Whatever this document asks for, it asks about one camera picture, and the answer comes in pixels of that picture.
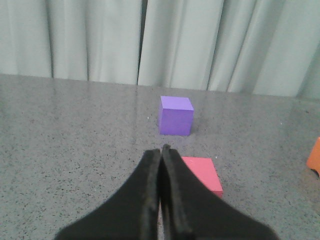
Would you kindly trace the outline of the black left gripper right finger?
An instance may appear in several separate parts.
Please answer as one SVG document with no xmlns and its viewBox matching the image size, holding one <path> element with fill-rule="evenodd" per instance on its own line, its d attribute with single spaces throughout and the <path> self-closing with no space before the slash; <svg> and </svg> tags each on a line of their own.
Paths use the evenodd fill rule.
<svg viewBox="0 0 320 240">
<path fill-rule="evenodd" d="M 270 227 L 207 189 L 168 144 L 162 148 L 159 180 L 166 240 L 277 239 Z"/>
</svg>

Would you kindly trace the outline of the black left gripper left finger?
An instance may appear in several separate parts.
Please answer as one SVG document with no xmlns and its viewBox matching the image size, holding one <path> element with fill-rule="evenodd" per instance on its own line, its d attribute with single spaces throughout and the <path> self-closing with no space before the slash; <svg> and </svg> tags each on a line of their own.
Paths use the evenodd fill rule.
<svg viewBox="0 0 320 240">
<path fill-rule="evenodd" d="M 126 182 L 104 204 L 66 226 L 57 240 L 156 240 L 159 149 L 147 150 Z"/>
</svg>

